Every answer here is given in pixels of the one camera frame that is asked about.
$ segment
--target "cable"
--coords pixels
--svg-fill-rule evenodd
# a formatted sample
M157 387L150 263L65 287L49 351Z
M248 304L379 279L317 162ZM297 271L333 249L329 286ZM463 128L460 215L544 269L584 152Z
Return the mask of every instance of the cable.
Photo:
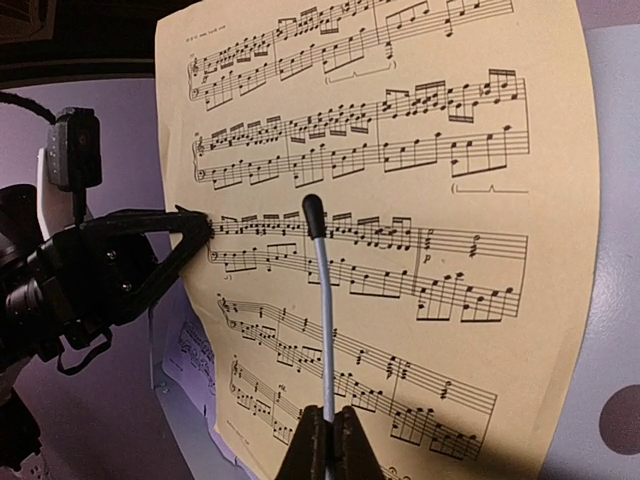
M62 352L60 352L60 354L58 355L58 371L60 373L64 373L68 377L77 375L82 370L84 370L98 355L101 355L109 350L111 348L111 342L113 341L113 333L111 333L111 330L107 328L104 330L104 332L102 332L102 335L106 340L100 345L94 347L89 353L87 353L87 355L78 365L66 368L62 364Z
M55 125L56 123L56 116L53 112L31 98L22 97L17 93L0 92L0 103L15 105L16 107L29 110L31 113L35 113L39 117L44 118L49 125Z
M151 390L155 390L156 388L156 380L155 380L155 375L153 371L153 368L155 367L155 364L153 361L153 345L154 345L153 316L159 302L160 302L160 299L156 300L151 305L149 305L149 308L147 309L147 320L148 320L147 326L148 326L148 332L149 332L149 375L151 377Z
M309 194L302 201L304 216L309 225L309 236L313 240L316 248L318 262L318 273L320 275L320 286L322 290L322 356L323 356L323 393L324 406L322 409L323 418L329 424L332 431L335 420L335 385L334 385L334 362L333 362L333 299L331 297L331 277L329 274L329 261L327 250L324 244L327 227L324 220L324 208L320 197ZM331 443L333 435L327 436L329 442L326 446L327 452L334 452ZM335 478L335 459L333 453L326 458L325 480Z

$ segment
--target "black cable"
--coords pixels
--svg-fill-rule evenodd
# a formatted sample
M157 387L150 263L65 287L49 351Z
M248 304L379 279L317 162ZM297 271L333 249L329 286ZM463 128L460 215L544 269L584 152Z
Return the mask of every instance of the black cable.
M107 328L104 332L102 332L102 335L106 340L100 345L94 347L93 350L91 350L89 353L87 353L86 357L84 357L84 359L76 366L66 368L62 364L62 352L60 352L60 355L58 355L58 371L60 373L64 373L68 377L77 375L82 370L84 370L87 365L89 365L98 355L101 355L109 350L111 348L111 342L113 340L113 333L111 333L111 330Z
M84 222L87 216L87 190L82 188L73 192L73 218L76 225Z
M44 118L47 122L49 122L49 125L55 125L56 123L56 116L53 114L53 112L48 108L43 107L31 98L21 97L17 93L0 92L0 103L4 103L6 105L15 105L16 107L29 110L39 117Z

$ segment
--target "yellowed paper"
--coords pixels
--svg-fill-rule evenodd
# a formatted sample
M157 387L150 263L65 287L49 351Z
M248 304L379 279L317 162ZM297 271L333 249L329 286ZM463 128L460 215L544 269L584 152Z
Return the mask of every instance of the yellowed paper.
M217 430L274 478L322 403L301 201L327 211L336 400L390 479L532 478L582 339L598 144L568 0L210 0L160 22L167 205Z

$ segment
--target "black rubber tip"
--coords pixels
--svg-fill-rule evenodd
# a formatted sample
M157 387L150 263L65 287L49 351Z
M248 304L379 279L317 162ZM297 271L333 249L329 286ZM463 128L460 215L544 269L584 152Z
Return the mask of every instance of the black rubber tip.
M324 237L326 235L326 227L324 225L324 208L322 208L322 200L313 193L304 197L302 200L302 209L304 216L309 225L309 235L312 239Z

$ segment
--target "lavender background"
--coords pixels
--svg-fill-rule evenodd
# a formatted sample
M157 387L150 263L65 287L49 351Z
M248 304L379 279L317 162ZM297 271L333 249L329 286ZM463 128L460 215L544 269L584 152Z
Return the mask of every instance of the lavender background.
M640 23L637 0L579 0L585 29ZM21 89L54 111L65 106L96 110L102 122L104 183L89 192L95 215L118 208L162 208L153 80L81 82ZM36 155L46 124L0 107L0 187L35 183ZM156 242L167 249L165 239ZM160 304L157 335L184 311L174 290ZM149 388L146 322L115 330L114 346L73 378L53 363L34 360L17 388L42 428L58 479L190 479L191 474ZM68 357L77 360L77 355ZM0 474L0 480L7 476Z

